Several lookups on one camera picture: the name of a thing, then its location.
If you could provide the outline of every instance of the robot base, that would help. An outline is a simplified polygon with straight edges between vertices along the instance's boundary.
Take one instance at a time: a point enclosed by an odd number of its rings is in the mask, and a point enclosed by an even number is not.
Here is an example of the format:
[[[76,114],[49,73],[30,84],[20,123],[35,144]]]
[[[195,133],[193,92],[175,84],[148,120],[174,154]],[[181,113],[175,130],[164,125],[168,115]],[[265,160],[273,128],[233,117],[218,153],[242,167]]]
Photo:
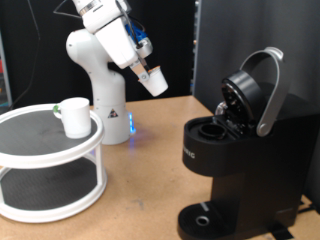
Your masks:
[[[94,112],[103,122],[103,145],[115,145],[127,141],[130,136],[130,119],[125,105],[112,107],[95,106]]]

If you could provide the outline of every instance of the mug handle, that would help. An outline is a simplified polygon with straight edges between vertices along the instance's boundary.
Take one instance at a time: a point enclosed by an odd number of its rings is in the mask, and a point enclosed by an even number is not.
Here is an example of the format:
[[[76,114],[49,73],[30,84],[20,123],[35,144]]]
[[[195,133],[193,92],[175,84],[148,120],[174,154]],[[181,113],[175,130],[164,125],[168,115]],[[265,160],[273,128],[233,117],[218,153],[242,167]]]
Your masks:
[[[56,116],[56,118],[59,118],[59,119],[62,118],[59,104],[54,105],[52,111],[54,116]]]

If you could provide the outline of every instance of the table surface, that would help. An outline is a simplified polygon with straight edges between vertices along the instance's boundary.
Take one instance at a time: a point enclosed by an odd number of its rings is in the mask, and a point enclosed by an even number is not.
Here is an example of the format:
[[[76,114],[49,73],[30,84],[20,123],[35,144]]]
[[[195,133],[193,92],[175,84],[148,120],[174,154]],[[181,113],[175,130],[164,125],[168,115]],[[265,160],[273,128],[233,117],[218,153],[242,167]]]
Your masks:
[[[182,163],[183,127],[212,115],[194,97],[127,103],[137,132],[127,142],[103,146],[108,184],[87,210],[65,220],[26,224],[0,217],[0,239],[180,239],[177,217],[188,205],[210,199],[212,178]],[[295,239],[316,240],[320,216],[299,214]],[[252,238],[273,240],[270,234]]]

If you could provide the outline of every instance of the wall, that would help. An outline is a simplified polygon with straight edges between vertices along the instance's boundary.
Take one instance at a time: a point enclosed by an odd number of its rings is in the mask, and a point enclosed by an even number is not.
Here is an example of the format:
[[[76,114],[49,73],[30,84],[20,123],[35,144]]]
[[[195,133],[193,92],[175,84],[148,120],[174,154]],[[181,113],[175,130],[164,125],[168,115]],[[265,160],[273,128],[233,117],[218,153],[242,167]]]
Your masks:
[[[28,94],[15,107],[60,102],[73,97],[87,97],[92,103],[91,83],[87,73],[68,57],[65,43],[70,32],[82,29],[82,21],[53,14],[62,0],[30,0],[41,35],[34,82]],[[161,65],[169,89],[160,98],[190,94],[193,44],[193,0],[128,0],[130,15],[146,27],[154,46],[146,58],[150,67]],[[67,1],[60,11],[77,14],[73,2]],[[29,85],[35,60],[38,35],[28,1],[0,1],[0,30],[15,100]],[[127,101],[152,99],[137,82],[129,68],[110,68],[126,79]]]

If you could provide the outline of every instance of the coffee maker handle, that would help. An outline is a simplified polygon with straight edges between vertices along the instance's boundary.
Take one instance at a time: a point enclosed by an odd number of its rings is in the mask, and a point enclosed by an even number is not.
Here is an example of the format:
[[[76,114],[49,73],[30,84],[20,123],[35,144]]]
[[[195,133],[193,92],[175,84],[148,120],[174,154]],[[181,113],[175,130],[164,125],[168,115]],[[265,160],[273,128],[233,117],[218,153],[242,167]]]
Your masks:
[[[264,50],[254,52],[241,65],[240,70],[248,74],[262,60],[271,57],[276,65],[277,77],[276,84],[270,96],[269,102],[262,114],[257,126],[257,135],[264,137],[269,134],[278,116],[290,87],[290,79],[282,77],[280,81],[280,65],[283,63],[283,52],[275,47],[267,47]]]

